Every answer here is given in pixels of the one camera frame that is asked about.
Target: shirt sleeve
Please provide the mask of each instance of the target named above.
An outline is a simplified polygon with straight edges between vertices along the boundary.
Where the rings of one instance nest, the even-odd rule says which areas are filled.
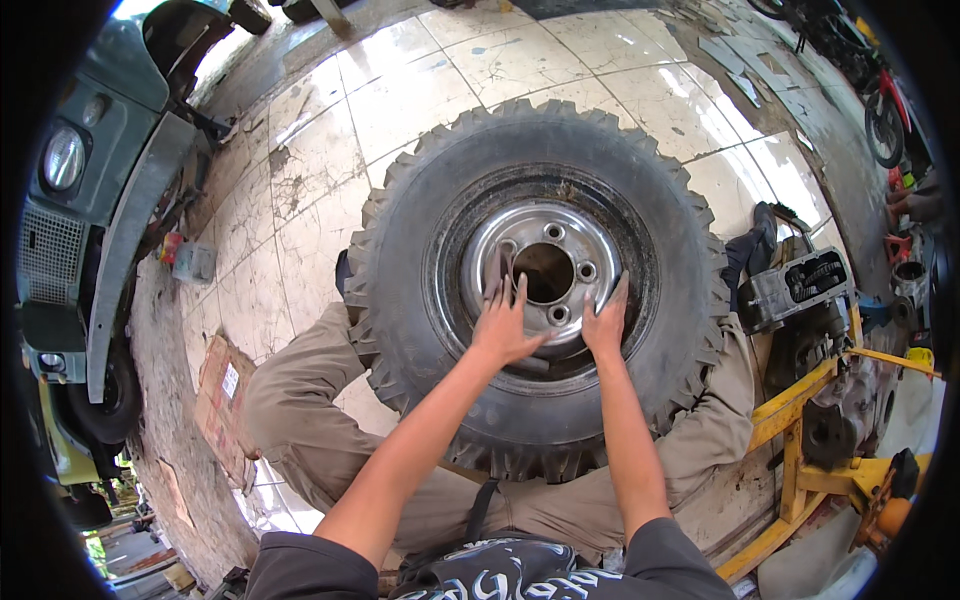
[[[304,534],[268,533],[247,582],[250,600],[375,600],[377,571],[339,543]]]
[[[636,530],[623,574],[657,582],[696,598],[735,598],[696,545],[672,518],[655,518]]]

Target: tire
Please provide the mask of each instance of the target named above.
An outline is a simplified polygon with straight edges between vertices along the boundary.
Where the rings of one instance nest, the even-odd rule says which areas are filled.
[[[103,529],[113,522],[107,500],[84,485],[71,486],[71,495],[61,499],[67,520],[77,531]]]
[[[70,406],[81,425],[102,444],[122,444],[133,432],[143,410],[133,359],[123,348],[110,346],[107,393],[103,404],[91,404],[86,385],[67,386]]]
[[[867,134],[870,154],[881,167],[893,169],[900,164],[903,157],[903,121],[900,120],[900,113],[897,112],[893,100],[881,96],[879,91],[874,92],[863,110],[863,129]],[[876,136],[884,131],[889,136],[888,141],[893,141],[888,153],[884,153],[877,146]]]
[[[783,12],[783,6],[778,5],[774,0],[747,0],[750,6],[763,16],[782,21],[786,19],[786,13]]]
[[[508,181],[517,187],[504,187]],[[589,210],[606,224],[621,266],[631,271],[624,355],[644,414],[665,434],[673,414],[704,390],[723,345],[718,322],[729,310],[720,279],[724,246],[709,232],[706,200],[687,191],[688,181],[643,131],[620,130],[602,110],[578,114],[570,102],[533,108],[509,101],[493,114],[475,108],[425,134],[412,156],[399,155],[387,170],[386,189],[371,192],[364,228],[348,250],[354,276],[345,301],[357,319],[350,340],[371,365],[368,380],[380,400],[408,414],[469,345],[472,321],[446,308],[456,302],[456,265],[467,255],[456,250],[469,238],[459,231],[479,227],[491,211],[484,203],[509,210],[513,190],[516,198],[562,197],[543,205]],[[571,304],[582,299],[573,289]],[[501,479],[552,483],[604,466],[592,356],[583,350],[548,364],[539,374],[515,366],[499,373],[464,419],[447,460]]]
[[[287,0],[283,3],[283,13],[297,24],[320,18],[317,7],[310,0]]]
[[[274,22],[260,0],[233,0],[229,15],[234,23],[255,36],[266,34]]]

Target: red motorcycle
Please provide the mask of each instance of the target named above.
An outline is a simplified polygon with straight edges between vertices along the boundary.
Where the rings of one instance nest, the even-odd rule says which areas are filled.
[[[758,12],[786,21],[799,34],[794,52],[809,41],[866,97],[863,118],[870,154],[893,169],[903,156],[904,137],[913,132],[906,98],[878,50],[852,23],[837,0],[747,0]]]

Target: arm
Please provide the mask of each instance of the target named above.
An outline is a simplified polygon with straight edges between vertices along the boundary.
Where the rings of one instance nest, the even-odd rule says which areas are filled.
[[[660,456],[620,354],[629,288],[630,274],[625,272],[599,315],[595,315],[593,300],[587,294],[583,325],[584,342],[593,352],[600,377],[610,476],[628,546],[644,523],[660,516],[672,517],[666,502]]]
[[[394,429],[313,532],[335,541],[379,567],[394,540],[407,499],[444,455],[467,410],[500,369],[529,356],[549,336],[523,335],[527,279],[484,302],[473,343],[456,366]]]

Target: forearm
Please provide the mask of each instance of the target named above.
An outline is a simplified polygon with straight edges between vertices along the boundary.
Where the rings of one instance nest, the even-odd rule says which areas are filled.
[[[641,525],[658,516],[671,516],[663,468],[619,353],[598,358],[597,372],[611,480],[629,544]]]
[[[499,368],[468,350],[387,436],[313,535],[336,541],[380,567],[403,505],[436,467],[467,410]]]

